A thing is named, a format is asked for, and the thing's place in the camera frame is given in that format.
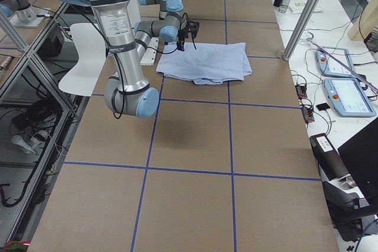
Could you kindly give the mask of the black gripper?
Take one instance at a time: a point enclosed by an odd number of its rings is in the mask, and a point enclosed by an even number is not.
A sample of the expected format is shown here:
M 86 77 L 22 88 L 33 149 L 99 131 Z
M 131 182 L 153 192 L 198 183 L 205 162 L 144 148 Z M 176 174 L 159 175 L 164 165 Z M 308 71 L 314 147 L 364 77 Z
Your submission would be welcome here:
M 177 50 L 185 51 L 184 44 L 185 40 L 191 37 L 192 43 L 197 37 L 198 31 L 200 28 L 200 23 L 190 19 L 186 19 L 183 24 L 180 26 L 178 31 L 178 40 L 177 40 Z

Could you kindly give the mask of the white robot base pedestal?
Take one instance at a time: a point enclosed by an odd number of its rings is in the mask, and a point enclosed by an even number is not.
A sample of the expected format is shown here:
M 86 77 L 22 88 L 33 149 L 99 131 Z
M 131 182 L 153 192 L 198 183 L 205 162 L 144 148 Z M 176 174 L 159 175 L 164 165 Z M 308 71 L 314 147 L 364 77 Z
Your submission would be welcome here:
M 127 9 L 134 28 L 135 23 L 141 20 L 138 0 L 131 0 Z M 70 30 L 79 59 L 58 86 L 65 93 L 91 96 L 106 61 L 105 42 L 91 23 L 73 24 Z M 151 39 L 141 59 L 142 66 L 154 65 L 157 53 L 151 48 L 158 48 L 158 40 L 157 37 Z

